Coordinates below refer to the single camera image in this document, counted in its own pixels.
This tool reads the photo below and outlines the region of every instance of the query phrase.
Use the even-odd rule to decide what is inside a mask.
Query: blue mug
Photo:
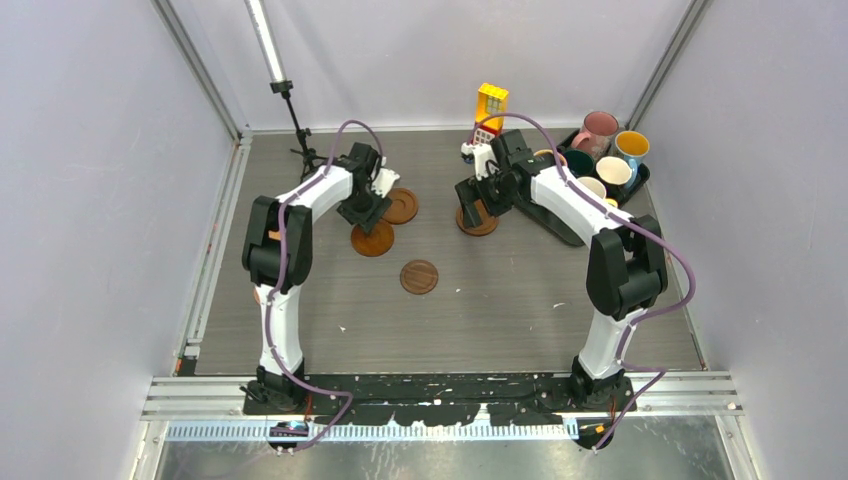
[[[639,171],[639,165],[642,165],[642,160],[651,149],[651,142],[641,133],[627,130],[616,135],[615,149],[618,151],[617,156],[627,162],[627,165],[630,166],[630,170],[633,172],[630,175],[630,180],[624,185],[624,188],[630,189],[636,181],[636,173]]]

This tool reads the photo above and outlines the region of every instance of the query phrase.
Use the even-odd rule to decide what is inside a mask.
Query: round wooden coaster
[[[465,226],[462,225],[462,207],[458,207],[456,209],[456,226],[468,235],[475,237],[482,237],[494,232],[500,222],[498,217],[493,217],[486,213],[486,209],[483,207],[483,202],[480,200],[474,202],[474,206],[477,207],[480,217],[483,218],[483,224],[477,228],[465,228]]]
[[[427,260],[413,260],[400,271],[400,284],[404,290],[415,295],[424,295],[436,288],[439,271]]]
[[[380,220],[370,235],[356,225],[350,232],[350,244],[356,253],[366,257],[379,257],[389,251],[395,243],[395,231],[385,220]]]
[[[392,199],[392,206],[383,214],[383,220],[402,225],[418,213],[418,198],[407,188],[393,188],[388,195]]]

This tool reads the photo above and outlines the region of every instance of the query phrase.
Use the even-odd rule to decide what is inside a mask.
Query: tripod
[[[283,100],[286,101],[286,106],[289,107],[289,114],[292,117],[292,123],[294,123],[294,132],[295,136],[297,136],[297,143],[300,145],[300,150],[292,148],[290,151],[300,155],[303,159],[303,170],[300,173],[300,181],[302,182],[306,179],[306,177],[312,175],[312,173],[318,170],[318,167],[321,166],[324,160],[327,160],[327,157],[318,155],[314,148],[310,148],[309,145],[306,144],[306,137],[311,136],[312,132],[309,131],[308,128],[300,128],[300,123],[297,121],[297,114],[294,112],[294,106],[292,106],[291,103],[292,88],[294,88],[294,84],[292,84],[291,80],[283,80],[282,82],[275,82],[271,84],[271,90],[274,93],[279,93],[283,97]]]

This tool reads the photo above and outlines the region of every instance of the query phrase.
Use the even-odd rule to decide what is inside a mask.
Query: white panel
[[[250,125],[290,128],[243,2],[182,2],[193,5]],[[548,125],[578,123],[592,109],[624,119],[687,3],[266,1],[294,103],[312,128],[351,117],[466,125],[483,82],[510,90],[510,110]]]
[[[232,154],[149,1],[4,2],[0,478],[126,478]]]
[[[655,205],[764,478],[845,478],[848,3],[717,1],[648,109]]]

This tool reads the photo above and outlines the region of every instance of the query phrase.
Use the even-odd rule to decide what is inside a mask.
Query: black tray
[[[575,130],[565,140],[560,142],[560,144],[557,145],[557,151],[559,153],[565,154],[565,151],[571,148],[569,145],[571,145],[571,142],[574,140],[574,137],[577,136],[577,133],[579,133],[579,130]],[[604,152],[604,155],[607,155],[608,153],[609,149]],[[594,170],[592,170],[591,176],[594,178],[598,178],[598,174]],[[641,189],[642,186],[645,185],[645,182],[647,182],[649,178],[651,178],[651,169],[649,169],[648,166],[643,163],[639,165],[639,168],[636,170],[636,181],[633,182],[633,185],[631,185],[629,189],[622,188],[619,192],[611,192],[610,198],[618,202],[619,207],[623,207],[624,204],[629,202],[630,199],[633,198],[633,195],[635,195],[636,192],[638,192],[639,189]]]

